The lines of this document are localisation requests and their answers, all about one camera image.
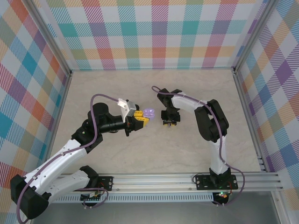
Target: purple object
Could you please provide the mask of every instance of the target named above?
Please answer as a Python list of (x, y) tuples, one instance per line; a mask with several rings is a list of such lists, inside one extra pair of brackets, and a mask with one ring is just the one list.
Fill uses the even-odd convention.
[(154, 119), (155, 117), (155, 110), (153, 108), (146, 108), (143, 110), (143, 117), (149, 118), (149, 120)]

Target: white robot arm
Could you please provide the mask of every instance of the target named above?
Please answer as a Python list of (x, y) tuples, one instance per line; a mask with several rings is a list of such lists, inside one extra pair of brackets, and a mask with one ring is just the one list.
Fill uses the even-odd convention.
[(103, 133), (115, 133), (124, 129), (126, 135), (129, 136), (132, 131), (140, 130), (148, 123), (149, 118), (143, 116), (138, 105), (122, 99), (118, 99), (117, 104), (121, 107), (119, 116), (111, 115), (108, 106), (104, 103), (93, 105), (97, 130), (97, 137), (93, 144), (88, 144), (95, 136), (91, 112), (88, 112), (88, 119), (62, 149), (24, 177), (16, 175), (11, 179), (11, 198), (16, 204), (20, 200), (20, 209), (28, 219), (36, 218), (50, 203), (69, 192), (99, 187), (99, 182), (101, 182), (98, 180), (99, 176), (89, 166), (81, 167), (68, 177), (57, 178), (72, 163), (86, 156), (100, 144), (103, 141)]
[[(200, 135), (209, 142), (211, 149), (210, 175), (203, 177), (206, 184), (197, 184), (197, 189), (202, 187), (204, 189), (207, 189), (205, 187), (211, 187), (211, 189), (227, 189), (227, 187), (230, 187), (228, 184), (231, 184), (231, 182), (235, 183), (232, 188), (237, 189), (237, 184), (234, 181), (235, 176), (231, 175), (230, 168), (223, 162), (226, 160), (225, 144), (229, 124), (219, 103), (214, 99), (210, 101), (202, 100), (200, 101), (202, 103), (200, 103), (195, 99), (192, 100), (193, 98), (187, 96), (181, 90), (174, 90), (169, 93), (167, 89), (161, 89), (156, 92), (158, 93), (158, 99), (166, 107), (165, 111), (161, 111), (161, 118), (164, 125), (175, 126), (177, 122), (180, 122), (178, 110), (183, 109), (195, 115)], [(213, 111), (214, 116), (217, 118), (222, 137), (220, 136), (214, 118), (210, 118), (210, 110)], [(220, 138), (222, 138), (222, 159), (220, 158)]]
[[(184, 92), (180, 92), (179, 94), (184, 96), (186, 95)], [(173, 96), (171, 98), (171, 102), (175, 108), (179, 108), (193, 114), (196, 109), (203, 107), (202, 104), (181, 96)], [(221, 151), (224, 160), (226, 160), (225, 142), (226, 136), (223, 136)], [(213, 170), (217, 175), (223, 174), (227, 171), (228, 167), (221, 161), (219, 157), (220, 140), (217, 140), (217, 142), (209, 141), (209, 145), (211, 148), (211, 170)]]

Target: beige floor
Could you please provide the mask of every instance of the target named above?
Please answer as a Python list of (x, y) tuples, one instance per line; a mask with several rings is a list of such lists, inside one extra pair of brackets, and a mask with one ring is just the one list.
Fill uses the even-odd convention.
[[(199, 134), (194, 114), (180, 111), (181, 122), (176, 127), (163, 126), (160, 111), (164, 106), (151, 90), (152, 85), (169, 91), (181, 89), (197, 99), (218, 100), (230, 124), (228, 163), (243, 171), (260, 171), (230, 70), (120, 70), (74, 72), (52, 154), (61, 149), (87, 118), (90, 98), (96, 93), (129, 99), (142, 110), (154, 108), (154, 121), (129, 137), (124, 131), (104, 134), (103, 142), (65, 173), (75, 172), (84, 165), (99, 173), (208, 171), (209, 147)], [(115, 102), (105, 98), (97, 98), (95, 102), (107, 103), (112, 115), (120, 115)]]

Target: cable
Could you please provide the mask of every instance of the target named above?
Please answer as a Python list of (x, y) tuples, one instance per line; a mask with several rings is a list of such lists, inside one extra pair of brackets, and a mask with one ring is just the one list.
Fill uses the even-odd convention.
[(234, 168), (234, 167), (230, 166), (229, 164), (227, 164), (226, 161), (223, 159), (223, 157), (222, 157), (222, 144), (223, 144), (223, 142), (222, 142), (222, 132), (221, 132), (220, 124), (219, 124), (219, 122), (218, 122), (218, 120), (217, 120), (217, 118), (216, 118), (214, 112), (212, 111), (212, 109), (211, 109), (207, 104), (205, 104), (205, 103), (203, 103), (203, 102), (201, 102), (201, 101), (199, 101), (199, 100), (197, 100), (197, 99), (195, 99), (195, 98), (189, 97), (189, 96), (187, 96), (187, 95), (182, 95), (182, 94), (178, 94), (178, 93), (171, 93), (171, 92), (169, 92), (169, 93), (167, 93), (167, 92), (160, 92), (161, 89), (160, 89), (159, 87), (155, 86), (155, 85), (152, 86), (151, 89), (152, 89), (154, 92), (159, 93), (159, 94), (162, 94), (162, 95), (173, 95), (173, 96), (179, 96), (179, 97), (185, 97), (185, 98), (191, 99), (191, 100), (193, 100), (193, 101), (195, 101), (195, 102), (197, 102), (197, 103), (202, 104), (203, 106), (205, 106), (205, 107), (209, 110), (209, 112), (211, 113), (212, 117), (213, 117), (214, 120), (215, 120), (217, 129), (218, 129), (218, 132), (219, 132), (219, 138), (220, 138), (219, 157), (220, 157), (221, 161), (222, 161), (226, 166), (228, 166), (229, 168), (231, 168), (231, 169), (233, 169), (233, 170), (239, 172), (239, 173), (242, 175), (242, 177), (243, 177), (243, 184), (242, 184), (242, 187), (241, 187), (239, 193), (238, 193), (237, 196), (236, 196), (235, 198), (233, 198), (230, 202), (226, 203), (226, 205), (229, 205), (229, 204), (233, 203), (238, 197), (240, 197), (241, 193), (243, 192), (243, 190), (244, 190), (244, 188), (245, 188), (245, 174), (244, 174), (241, 170), (239, 170), (239, 169), (237, 169), (237, 168)]
[(229, 186), (230, 186), (230, 194), (233, 194), (233, 188), (232, 188), (232, 184), (230, 182), (229, 183)]
[(100, 194), (100, 191), (98, 190), (98, 194), (100, 194), (100, 196), (103, 195), (104, 193), (105, 193), (105, 192), (103, 191), (103, 193)]
[(94, 208), (96, 208), (96, 207), (99, 207), (100, 205), (102, 205), (102, 204), (108, 199), (108, 196), (109, 196), (109, 192), (108, 192), (105, 188), (80, 188), (80, 189), (78, 189), (78, 190), (76, 190), (76, 191), (85, 191), (85, 190), (101, 190), (101, 191), (105, 191), (105, 192), (107, 193), (107, 195), (106, 195), (105, 199), (104, 199), (102, 202), (96, 203), (94, 206), (87, 206), (87, 205), (85, 204), (85, 201), (86, 201), (87, 199), (85, 199), (85, 200), (83, 201), (83, 205), (85, 206), (84, 209), (86, 209), (86, 208), (94, 209)]
[(192, 177), (192, 182), (195, 183), (195, 184), (197, 184), (197, 183), (194, 181), (194, 178), (196, 177), (196, 175), (194, 175), (194, 176)]
[[(75, 149), (72, 149), (72, 150), (69, 150), (69, 151), (64, 152), (64, 155), (65, 155), (65, 154), (68, 154), (68, 153), (71, 153), (71, 152), (74, 152), (74, 151), (77, 151), (77, 150), (80, 150), (80, 149), (83, 149), (83, 148), (85, 148), (85, 147), (88, 147), (88, 146), (90, 146), (91, 144), (93, 144), (93, 143), (96, 141), (96, 139), (97, 139), (97, 137), (98, 137), (98, 130), (97, 130), (97, 124), (96, 124), (95, 117), (94, 117), (94, 113), (93, 113), (93, 100), (94, 100), (96, 97), (106, 97), (106, 98), (108, 98), (108, 99), (110, 99), (110, 100), (113, 100), (113, 101), (115, 101), (115, 102), (118, 102), (117, 99), (112, 98), (112, 97), (107, 96), (107, 95), (104, 95), (104, 94), (100, 94), (100, 93), (98, 93), (98, 94), (93, 95), (93, 97), (92, 97), (91, 100), (90, 100), (90, 112), (91, 112), (91, 116), (92, 116), (92, 120), (93, 120), (94, 138), (93, 138), (93, 140), (92, 140), (91, 142), (89, 142), (88, 144), (86, 144), (86, 145), (84, 145), (84, 146), (80, 146), (80, 147), (78, 147), (78, 148), (75, 148)], [(21, 191), (20, 196), (19, 196), (19, 198), (18, 198), (17, 211), (16, 211), (16, 213), (17, 213), (17, 219), (18, 219), (18, 222), (19, 222), (20, 224), (25, 224), (26, 222), (28, 222), (28, 218), (27, 218), (24, 222), (21, 220), (21, 216), (20, 216), (20, 207), (21, 207), (21, 199), (23, 198), (23, 195), (24, 195), (25, 191), (27, 190), (27, 188), (28, 188), (28, 187), (30, 186), (30, 184), (33, 182), (33, 180), (34, 180), (33, 178), (36, 179), (37, 176), (39, 176), (39, 175), (41, 174), (41, 172), (42, 172), (48, 165), (50, 165), (54, 160), (56, 160), (56, 159), (59, 158), (60, 156), (64, 156), (64, 155), (59, 154), (59, 155), (53, 157), (51, 160), (47, 161), (47, 163), (45, 163), (45, 165), (39, 169), (39, 171), (38, 171), (38, 172), (37, 172), (37, 173), (36, 173), (36, 174), (35, 174), (35, 175), (28, 181), (28, 183), (25, 185), (25, 187), (24, 187), (23, 190)]]

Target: plaid wall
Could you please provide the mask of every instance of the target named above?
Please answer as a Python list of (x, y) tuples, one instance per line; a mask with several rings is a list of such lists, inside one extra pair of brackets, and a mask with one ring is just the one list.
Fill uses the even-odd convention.
[(255, 18), (254, 18), (254, 20), (253, 20), (251, 26), (250, 26), (250, 28), (249, 28), (249, 30), (248, 30), (248, 32), (247, 32), (245, 38), (244, 38), (244, 40), (243, 40), (243, 43), (242, 43), (242, 45), (241, 45), (241, 47), (240, 47), (240, 49), (239, 49), (239, 51), (238, 51), (238, 54), (237, 54), (237, 56), (235, 57), (235, 60), (234, 60), (234, 63), (233, 63), (233, 65), (232, 65), (232, 67), (235, 67), (235, 66), (236, 66), (236, 64), (237, 64), (237, 62), (238, 62), (238, 60), (239, 60), (239, 58), (240, 58), (240, 56), (241, 56), (241, 54), (242, 54), (242, 52), (243, 52), (245, 46), (247, 45), (248, 41), (249, 41), (250, 38), (251, 38), (251, 35), (252, 35), (253, 31), (255, 30), (255, 28), (256, 28), (256, 26), (257, 26), (257, 22), (258, 22), (259, 19), (261, 18), (262, 14), (263, 14), (263, 12), (264, 12), (264, 10), (265, 10), (265, 8), (266, 8), (266, 5), (267, 5), (268, 1), (269, 1), (269, 0), (263, 0), (263, 2), (262, 2), (261, 6), (260, 6), (260, 8), (259, 8), (259, 10), (258, 10), (258, 12), (257, 12), (257, 14), (256, 14), (256, 16), (255, 16)]
[(231, 67), (262, 1), (35, 3), (69, 65), (93, 70)]
[(271, 171), (299, 223), (299, 0), (281, 0), (240, 71)]
[(17, 222), (10, 179), (45, 156), (66, 79), (21, 0), (0, 0), (0, 224)]

